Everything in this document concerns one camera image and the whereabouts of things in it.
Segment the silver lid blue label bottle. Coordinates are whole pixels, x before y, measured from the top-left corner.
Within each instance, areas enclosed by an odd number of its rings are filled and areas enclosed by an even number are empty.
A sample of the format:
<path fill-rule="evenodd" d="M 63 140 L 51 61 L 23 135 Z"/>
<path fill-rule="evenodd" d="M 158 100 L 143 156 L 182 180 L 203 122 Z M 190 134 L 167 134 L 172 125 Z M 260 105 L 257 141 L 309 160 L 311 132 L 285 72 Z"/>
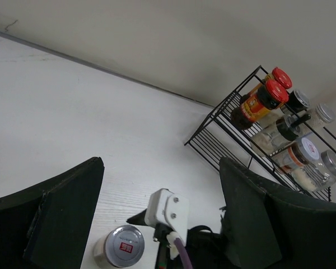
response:
<path fill-rule="evenodd" d="M 335 121 L 334 111 L 325 103 L 319 103 L 307 110 L 303 115 L 310 115 L 305 123 L 301 125 L 302 136 L 307 136 L 313 131 L 319 131 L 323 127 Z"/>

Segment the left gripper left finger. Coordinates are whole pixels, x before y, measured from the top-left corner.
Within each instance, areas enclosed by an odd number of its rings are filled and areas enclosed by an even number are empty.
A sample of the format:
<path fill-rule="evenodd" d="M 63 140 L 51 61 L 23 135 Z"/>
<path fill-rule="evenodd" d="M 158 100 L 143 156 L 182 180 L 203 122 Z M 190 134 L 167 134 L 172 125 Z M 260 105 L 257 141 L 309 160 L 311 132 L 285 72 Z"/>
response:
<path fill-rule="evenodd" d="M 80 268 L 104 163 L 92 157 L 0 198 L 0 268 Z"/>

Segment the black cap grinder bottle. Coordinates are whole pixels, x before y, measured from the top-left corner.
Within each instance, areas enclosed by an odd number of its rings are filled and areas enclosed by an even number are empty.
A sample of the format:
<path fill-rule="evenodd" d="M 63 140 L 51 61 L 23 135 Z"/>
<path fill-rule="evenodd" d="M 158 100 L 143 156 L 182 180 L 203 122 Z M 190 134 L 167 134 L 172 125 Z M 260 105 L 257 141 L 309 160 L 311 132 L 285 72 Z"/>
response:
<path fill-rule="evenodd" d="M 259 120 L 258 123 L 262 128 L 265 128 L 284 115 L 291 115 L 294 117 L 299 112 L 306 111 L 309 107 L 310 99 L 306 94 L 299 89 L 294 89 L 289 93 L 288 102 L 283 104 L 277 110 L 270 112 L 264 118 Z"/>

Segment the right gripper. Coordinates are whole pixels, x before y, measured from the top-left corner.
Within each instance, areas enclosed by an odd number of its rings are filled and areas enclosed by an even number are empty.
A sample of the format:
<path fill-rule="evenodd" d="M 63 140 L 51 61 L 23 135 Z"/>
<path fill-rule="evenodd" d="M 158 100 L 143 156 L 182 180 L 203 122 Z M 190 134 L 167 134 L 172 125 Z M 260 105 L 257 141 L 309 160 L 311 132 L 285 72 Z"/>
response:
<path fill-rule="evenodd" d="M 131 225 L 147 226 L 145 215 L 147 210 L 130 217 L 127 223 Z M 155 268 L 183 268 L 183 260 L 180 257 L 170 258 L 170 248 L 166 236 L 172 229 L 163 224 L 155 227 L 154 238 L 159 242 L 159 248 Z M 226 241 L 221 235 L 205 226 L 199 225 L 188 230 L 186 251 L 193 268 L 226 268 L 227 258 L 223 253 L 223 245 Z"/>

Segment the silver lid glass jar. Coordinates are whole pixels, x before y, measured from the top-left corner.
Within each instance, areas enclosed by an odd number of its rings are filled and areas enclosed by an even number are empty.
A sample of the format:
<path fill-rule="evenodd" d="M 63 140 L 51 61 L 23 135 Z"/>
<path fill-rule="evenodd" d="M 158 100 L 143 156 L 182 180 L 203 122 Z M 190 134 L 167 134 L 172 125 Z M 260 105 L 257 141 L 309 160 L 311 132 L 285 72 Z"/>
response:
<path fill-rule="evenodd" d="M 336 183 L 336 153 L 326 150 L 320 154 L 318 161 L 294 170 L 291 175 L 307 191 L 327 189 Z"/>

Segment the red lid sauce bottle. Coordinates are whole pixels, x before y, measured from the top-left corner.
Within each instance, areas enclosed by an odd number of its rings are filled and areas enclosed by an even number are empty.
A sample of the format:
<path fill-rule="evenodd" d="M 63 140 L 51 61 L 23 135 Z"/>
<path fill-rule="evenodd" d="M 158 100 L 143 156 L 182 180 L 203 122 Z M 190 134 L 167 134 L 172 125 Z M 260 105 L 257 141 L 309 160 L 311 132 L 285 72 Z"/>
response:
<path fill-rule="evenodd" d="M 277 81 L 281 86 L 283 86 L 286 90 L 290 89 L 292 87 L 292 81 L 288 74 L 285 73 L 282 69 L 275 67 L 272 69 L 270 73 L 268 73 L 263 79 L 262 82 L 257 84 L 249 93 L 248 95 L 251 96 L 253 93 L 255 93 L 264 82 L 268 80 L 275 80 Z"/>
<path fill-rule="evenodd" d="M 231 123 L 240 130 L 249 129 L 272 110 L 288 101 L 288 92 L 275 80 L 268 80 L 238 108 L 231 112 Z"/>

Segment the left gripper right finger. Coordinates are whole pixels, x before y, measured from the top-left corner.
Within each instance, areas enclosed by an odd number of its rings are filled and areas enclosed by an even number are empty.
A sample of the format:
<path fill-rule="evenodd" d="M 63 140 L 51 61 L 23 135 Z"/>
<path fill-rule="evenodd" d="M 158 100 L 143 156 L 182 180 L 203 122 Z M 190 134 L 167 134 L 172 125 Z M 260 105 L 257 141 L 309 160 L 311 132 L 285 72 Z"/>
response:
<path fill-rule="evenodd" d="M 336 268 L 336 203 L 220 160 L 230 239 L 241 268 Z"/>

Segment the black knob grinder bottle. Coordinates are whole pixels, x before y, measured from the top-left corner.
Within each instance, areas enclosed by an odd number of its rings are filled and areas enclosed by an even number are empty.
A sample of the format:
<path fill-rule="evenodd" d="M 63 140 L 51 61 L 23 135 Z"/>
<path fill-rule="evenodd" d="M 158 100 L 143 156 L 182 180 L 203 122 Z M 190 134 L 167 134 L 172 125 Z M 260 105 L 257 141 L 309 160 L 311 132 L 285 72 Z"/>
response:
<path fill-rule="evenodd" d="M 310 119 L 309 113 L 300 118 L 284 115 L 252 136 L 250 146 L 259 156 L 272 154 L 302 137 L 302 125 Z"/>

